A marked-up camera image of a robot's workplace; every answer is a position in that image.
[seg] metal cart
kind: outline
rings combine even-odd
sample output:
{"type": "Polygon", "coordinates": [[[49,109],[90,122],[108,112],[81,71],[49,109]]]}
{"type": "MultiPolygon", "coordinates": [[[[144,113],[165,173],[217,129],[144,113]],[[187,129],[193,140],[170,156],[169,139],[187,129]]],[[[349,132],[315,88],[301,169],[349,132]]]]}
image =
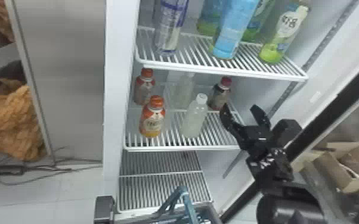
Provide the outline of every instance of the metal cart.
{"type": "Polygon", "coordinates": [[[211,203],[192,205],[188,189],[185,186],[179,186],[153,214],[114,221],[114,211],[115,202],[112,196],[97,197],[94,224],[222,224],[211,203]],[[175,209],[180,198],[182,198],[184,206],[175,209]]]}

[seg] brown bottle cap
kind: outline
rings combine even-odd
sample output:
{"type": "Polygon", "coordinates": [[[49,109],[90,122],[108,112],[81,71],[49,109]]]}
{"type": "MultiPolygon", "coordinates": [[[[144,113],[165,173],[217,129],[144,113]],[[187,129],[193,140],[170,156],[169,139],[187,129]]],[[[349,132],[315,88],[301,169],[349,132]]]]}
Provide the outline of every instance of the brown bottle cap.
{"type": "Polygon", "coordinates": [[[153,76],[153,69],[143,68],[141,71],[141,76],[146,77],[146,78],[151,78],[153,76]]]}
{"type": "Polygon", "coordinates": [[[153,95],[150,97],[150,106],[152,107],[163,107],[164,106],[164,99],[161,96],[153,95]]]}

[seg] wire shelf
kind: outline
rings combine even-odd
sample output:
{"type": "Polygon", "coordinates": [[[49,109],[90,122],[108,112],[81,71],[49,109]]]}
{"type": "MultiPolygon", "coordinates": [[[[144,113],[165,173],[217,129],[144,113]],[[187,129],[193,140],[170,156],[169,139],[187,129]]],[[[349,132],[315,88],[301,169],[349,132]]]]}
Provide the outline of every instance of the wire shelf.
{"type": "Polygon", "coordinates": [[[119,178],[119,211],[159,207],[174,192],[185,185],[193,203],[210,202],[211,198],[202,172],[175,173],[119,178]]]}
{"type": "Polygon", "coordinates": [[[201,171],[195,151],[130,153],[124,150],[121,164],[121,176],[201,171]]]}
{"type": "Polygon", "coordinates": [[[135,58],[146,68],[295,82],[308,79],[307,74],[287,57],[277,64],[261,61],[258,53],[262,45],[258,43],[241,42],[232,60],[221,60],[208,51],[211,37],[181,33],[175,55],[161,56],[153,51],[153,32],[153,28],[138,26],[135,58]]]}
{"type": "MultiPolygon", "coordinates": [[[[187,150],[238,150],[236,139],[224,129],[218,113],[208,113],[201,134],[186,138],[181,134],[186,112],[168,111],[162,133],[155,138],[146,138],[139,132],[140,110],[129,110],[126,122],[124,148],[128,151],[187,151],[187,150]]],[[[238,113],[233,113],[236,122],[243,123],[238,113]]]]}

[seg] clear bottle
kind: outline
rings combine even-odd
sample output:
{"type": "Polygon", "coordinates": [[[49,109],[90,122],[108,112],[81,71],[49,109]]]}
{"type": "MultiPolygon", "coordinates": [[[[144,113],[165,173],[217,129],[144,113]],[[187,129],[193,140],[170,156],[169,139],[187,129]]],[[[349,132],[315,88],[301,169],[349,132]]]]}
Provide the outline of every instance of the clear bottle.
{"type": "Polygon", "coordinates": [[[252,42],[270,15],[276,0],[260,0],[258,7],[242,36],[242,41],[252,42]]]}
{"type": "Polygon", "coordinates": [[[187,138],[197,137],[202,129],[203,122],[208,114],[206,94],[197,94],[196,99],[188,107],[185,120],[182,123],[181,133],[187,138]]]}
{"type": "Polygon", "coordinates": [[[165,56],[175,54],[189,0],[160,0],[154,9],[154,50],[165,56]]]}
{"type": "Polygon", "coordinates": [[[310,0],[291,0],[284,13],[278,18],[276,29],[259,53],[260,59],[268,63],[279,62],[308,16],[310,0]]]}
{"type": "Polygon", "coordinates": [[[191,103],[195,82],[193,76],[195,73],[186,73],[178,81],[174,91],[174,107],[186,109],[191,103]]]}
{"type": "Polygon", "coordinates": [[[213,86],[212,93],[209,95],[208,106],[213,110],[221,110],[222,106],[228,101],[231,93],[232,80],[229,77],[221,78],[221,82],[213,86]]]}
{"type": "Polygon", "coordinates": [[[151,96],[150,102],[143,107],[139,131],[146,138],[154,138],[160,135],[165,116],[164,99],[157,95],[151,96]]]}
{"type": "Polygon", "coordinates": [[[220,24],[209,51],[216,57],[231,59],[245,32],[259,0],[228,0],[221,14],[220,24]]]}
{"type": "Polygon", "coordinates": [[[153,70],[143,68],[141,75],[135,80],[134,102],[138,105],[147,104],[154,85],[153,70]]]}
{"type": "Polygon", "coordinates": [[[197,31],[206,36],[214,36],[220,22],[224,0],[205,0],[197,20],[197,31]]]}

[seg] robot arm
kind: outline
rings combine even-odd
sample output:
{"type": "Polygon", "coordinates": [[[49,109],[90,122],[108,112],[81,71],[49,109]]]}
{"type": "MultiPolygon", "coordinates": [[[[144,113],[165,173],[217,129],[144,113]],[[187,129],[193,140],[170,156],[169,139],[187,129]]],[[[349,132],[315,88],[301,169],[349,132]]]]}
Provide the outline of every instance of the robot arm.
{"type": "Polygon", "coordinates": [[[271,129],[264,111],[254,105],[258,125],[243,126],[234,121],[227,105],[220,111],[221,123],[247,151],[246,164],[263,193],[256,210],[259,223],[326,223],[317,200],[293,183],[293,170],[285,146],[302,130],[295,120],[280,120],[271,129]]]}

